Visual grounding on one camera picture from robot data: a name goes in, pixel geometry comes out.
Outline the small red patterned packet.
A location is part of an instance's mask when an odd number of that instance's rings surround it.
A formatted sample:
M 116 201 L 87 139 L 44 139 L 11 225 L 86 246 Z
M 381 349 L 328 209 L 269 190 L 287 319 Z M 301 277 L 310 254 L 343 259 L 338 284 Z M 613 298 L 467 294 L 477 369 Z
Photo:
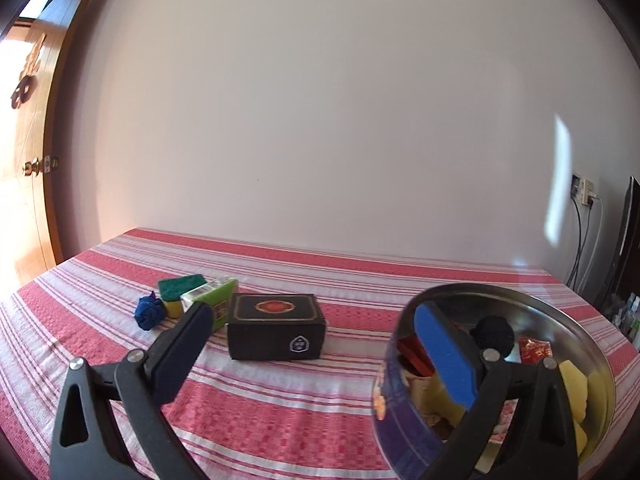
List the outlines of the small red patterned packet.
M 518 338 L 518 350 L 520 350 L 520 359 L 523 364 L 537 364 L 553 356 L 549 341 L 530 337 Z

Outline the plain yellow sponge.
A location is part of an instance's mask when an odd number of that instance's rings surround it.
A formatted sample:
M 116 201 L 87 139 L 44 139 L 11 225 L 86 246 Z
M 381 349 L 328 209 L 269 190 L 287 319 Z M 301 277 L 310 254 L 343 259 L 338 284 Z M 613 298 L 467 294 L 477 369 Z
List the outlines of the plain yellow sponge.
M 588 403 L 588 379 L 587 376 L 570 360 L 560 363 L 559 369 L 566 389 L 570 410 L 574 420 L 577 455 L 587 445 L 587 435 L 582 429 L 582 422 L 586 418 Z

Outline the green yellow sponge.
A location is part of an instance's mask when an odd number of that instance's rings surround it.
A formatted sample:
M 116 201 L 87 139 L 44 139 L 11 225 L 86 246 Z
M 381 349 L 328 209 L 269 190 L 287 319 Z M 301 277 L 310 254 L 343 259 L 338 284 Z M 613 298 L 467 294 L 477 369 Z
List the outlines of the green yellow sponge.
M 180 318 L 183 314 L 181 296 L 206 283 L 202 274 L 190 274 L 178 278 L 165 278 L 157 282 L 160 300 L 166 309 L 168 318 Z
M 422 405 L 427 414 L 439 415 L 454 428 L 457 428 L 466 413 L 462 404 L 452 400 L 442 378 L 437 373 L 430 378 L 424 392 Z

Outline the wooden door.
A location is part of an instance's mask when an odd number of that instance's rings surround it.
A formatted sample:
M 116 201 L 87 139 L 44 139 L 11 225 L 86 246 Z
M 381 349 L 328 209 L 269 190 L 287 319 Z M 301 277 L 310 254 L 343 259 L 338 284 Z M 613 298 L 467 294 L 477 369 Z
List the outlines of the wooden door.
M 1 40 L 1 292 L 14 292 L 63 259 L 53 203 L 53 173 L 25 177 L 24 162 L 53 151 L 55 109 L 80 17 L 90 0 L 32 0 L 37 16 L 20 15 Z M 11 107 L 26 56 L 47 38 L 29 100 Z

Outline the cream pink snack packet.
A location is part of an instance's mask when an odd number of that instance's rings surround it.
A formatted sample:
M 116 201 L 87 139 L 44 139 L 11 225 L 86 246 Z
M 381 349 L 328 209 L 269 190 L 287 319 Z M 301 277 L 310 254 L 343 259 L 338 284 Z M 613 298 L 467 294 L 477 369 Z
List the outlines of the cream pink snack packet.
M 503 403 L 497 425 L 495 426 L 494 430 L 492 430 L 491 436 L 489 438 L 490 443 L 502 445 L 502 442 L 506 437 L 506 433 L 508 432 L 511 425 L 512 418 L 517 406 L 517 400 L 506 400 L 506 402 Z

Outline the blue cloth ball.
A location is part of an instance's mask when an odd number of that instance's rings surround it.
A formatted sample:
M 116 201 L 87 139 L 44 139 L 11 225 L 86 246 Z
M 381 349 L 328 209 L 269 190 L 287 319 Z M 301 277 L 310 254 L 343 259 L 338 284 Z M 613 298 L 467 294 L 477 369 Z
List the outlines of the blue cloth ball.
M 167 318 L 167 311 L 160 297 L 155 292 L 139 298 L 134 309 L 134 320 L 142 330 L 152 330 Z

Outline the black yarn ball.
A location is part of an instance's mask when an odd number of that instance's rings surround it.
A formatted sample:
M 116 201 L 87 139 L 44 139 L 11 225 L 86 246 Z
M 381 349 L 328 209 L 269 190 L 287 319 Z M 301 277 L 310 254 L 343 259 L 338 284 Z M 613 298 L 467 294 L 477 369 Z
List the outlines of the black yarn ball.
M 470 335 L 480 351 L 494 349 L 507 358 L 515 344 L 514 330 L 509 322 L 499 315 L 487 315 L 470 329 Z

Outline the white wall power socket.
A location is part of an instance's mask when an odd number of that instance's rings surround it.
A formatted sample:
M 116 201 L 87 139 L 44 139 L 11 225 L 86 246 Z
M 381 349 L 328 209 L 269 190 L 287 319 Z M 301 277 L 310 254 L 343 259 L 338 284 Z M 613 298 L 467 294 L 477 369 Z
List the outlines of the white wall power socket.
M 593 183 L 587 178 L 578 176 L 578 174 L 572 175 L 570 197 L 574 198 L 576 202 L 581 203 L 582 206 L 588 207 L 591 207 L 593 202 L 597 199 Z

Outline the black gold gift box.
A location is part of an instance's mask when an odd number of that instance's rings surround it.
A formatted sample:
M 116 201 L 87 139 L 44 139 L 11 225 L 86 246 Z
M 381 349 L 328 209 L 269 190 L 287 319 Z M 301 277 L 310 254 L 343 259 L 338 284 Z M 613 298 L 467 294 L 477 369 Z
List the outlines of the black gold gift box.
M 326 318 L 313 294 L 236 292 L 228 307 L 230 358 L 237 361 L 318 360 Z

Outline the green tissue pack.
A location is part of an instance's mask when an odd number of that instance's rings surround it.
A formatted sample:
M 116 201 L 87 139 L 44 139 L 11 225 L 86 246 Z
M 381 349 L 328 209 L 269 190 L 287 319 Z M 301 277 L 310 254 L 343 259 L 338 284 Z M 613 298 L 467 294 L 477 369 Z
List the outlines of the green tissue pack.
M 197 302 L 208 304 L 213 309 L 213 332 L 221 330 L 227 323 L 227 311 L 233 294 L 239 289 L 235 278 L 223 276 L 184 292 L 180 296 L 183 311 L 186 312 Z

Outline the door hanging ornament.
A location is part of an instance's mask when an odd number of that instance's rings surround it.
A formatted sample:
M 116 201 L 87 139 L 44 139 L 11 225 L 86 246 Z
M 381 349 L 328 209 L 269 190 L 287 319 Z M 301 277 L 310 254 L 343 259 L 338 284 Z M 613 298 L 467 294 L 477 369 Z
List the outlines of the door hanging ornament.
M 41 34 L 32 45 L 32 50 L 30 50 L 26 56 L 25 64 L 20 73 L 20 80 L 11 96 L 11 107 L 14 110 L 17 110 L 22 104 L 29 100 L 32 90 L 35 88 L 36 73 L 38 73 L 40 67 L 40 52 L 46 38 L 46 34 Z

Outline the brass door knob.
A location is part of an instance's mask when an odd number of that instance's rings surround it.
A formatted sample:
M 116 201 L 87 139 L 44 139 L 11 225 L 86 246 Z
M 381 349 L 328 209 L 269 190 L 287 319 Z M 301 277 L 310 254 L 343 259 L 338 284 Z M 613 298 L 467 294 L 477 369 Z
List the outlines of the brass door knob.
M 56 156 L 44 155 L 43 159 L 34 157 L 32 160 L 24 162 L 23 174 L 25 177 L 39 176 L 40 174 L 50 174 L 60 166 Z

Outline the blue round metal tin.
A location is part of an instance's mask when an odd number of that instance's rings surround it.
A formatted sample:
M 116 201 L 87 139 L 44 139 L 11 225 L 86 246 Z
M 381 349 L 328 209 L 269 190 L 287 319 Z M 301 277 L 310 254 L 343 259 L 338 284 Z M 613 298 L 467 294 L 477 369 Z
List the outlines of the blue round metal tin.
M 401 479 L 583 479 L 604 462 L 614 377 L 569 315 L 516 290 L 442 285 L 401 310 L 372 388 Z

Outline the red snack packet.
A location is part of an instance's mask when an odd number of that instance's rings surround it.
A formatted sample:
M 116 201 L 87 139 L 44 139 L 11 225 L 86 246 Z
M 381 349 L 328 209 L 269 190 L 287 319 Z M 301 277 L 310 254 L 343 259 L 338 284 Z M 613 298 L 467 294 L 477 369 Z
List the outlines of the red snack packet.
M 397 351 L 400 365 L 409 373 L 416 377 L 434 375 L 435 367 L 416 335 L 398 339 Z

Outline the black monitor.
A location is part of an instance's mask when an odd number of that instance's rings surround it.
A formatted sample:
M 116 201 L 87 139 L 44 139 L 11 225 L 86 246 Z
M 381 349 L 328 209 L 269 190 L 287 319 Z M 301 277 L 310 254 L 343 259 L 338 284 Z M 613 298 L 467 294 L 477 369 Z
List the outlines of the black monitor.
M 615 297 L 626 301 L 639 290 L 639 193 L 639 181 L 630 176 L 614 256 L 597 299 L 599 310 Z

